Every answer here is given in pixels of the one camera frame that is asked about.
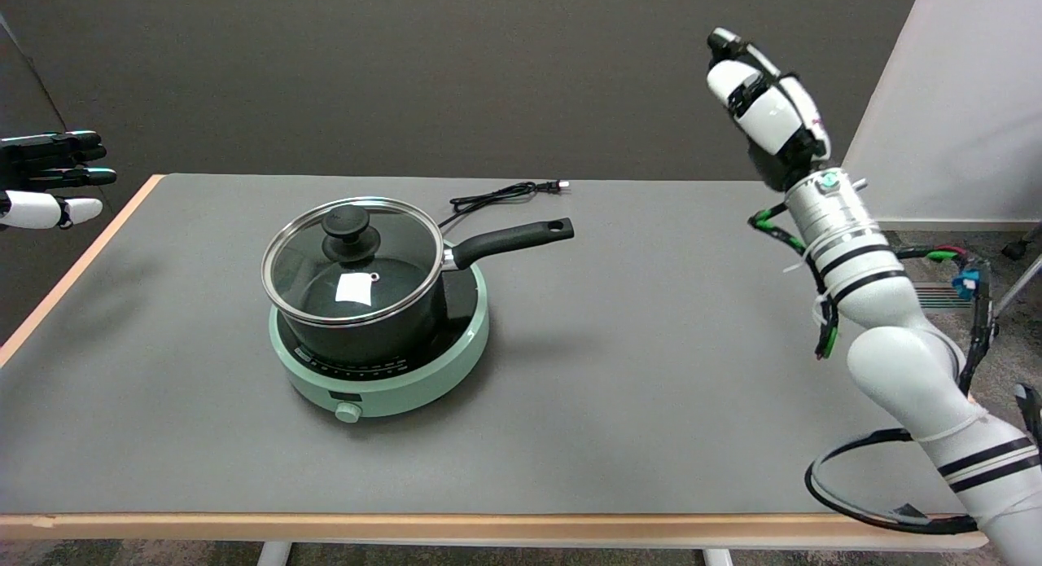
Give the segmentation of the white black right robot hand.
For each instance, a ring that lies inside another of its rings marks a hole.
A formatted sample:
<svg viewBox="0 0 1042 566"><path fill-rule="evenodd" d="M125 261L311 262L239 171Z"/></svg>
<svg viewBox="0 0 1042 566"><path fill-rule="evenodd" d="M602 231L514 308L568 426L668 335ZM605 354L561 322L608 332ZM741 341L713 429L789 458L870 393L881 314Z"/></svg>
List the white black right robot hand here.
<svg viewBox="0 0 1042 566"><path fill-rule="evenodd" d="M722 27L708 35L708 90L746 137L763 183L785 194L830 162L829 132L796 73Z"/></svg>

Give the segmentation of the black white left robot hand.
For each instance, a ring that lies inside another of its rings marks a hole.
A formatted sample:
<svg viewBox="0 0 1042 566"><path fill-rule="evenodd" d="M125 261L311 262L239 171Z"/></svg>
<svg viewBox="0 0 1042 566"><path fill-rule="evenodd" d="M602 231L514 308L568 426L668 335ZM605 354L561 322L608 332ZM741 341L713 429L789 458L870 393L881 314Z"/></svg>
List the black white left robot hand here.
<svg viewBox="0 0 1042 566"><path fill-rule="evenodd" d="M104 202L93 196L61 196L55 190L101 187L118 180L115 170L93 168L107 157L92 129L7 137L1 142L2 228L66 230L99 216Z"/></svg>

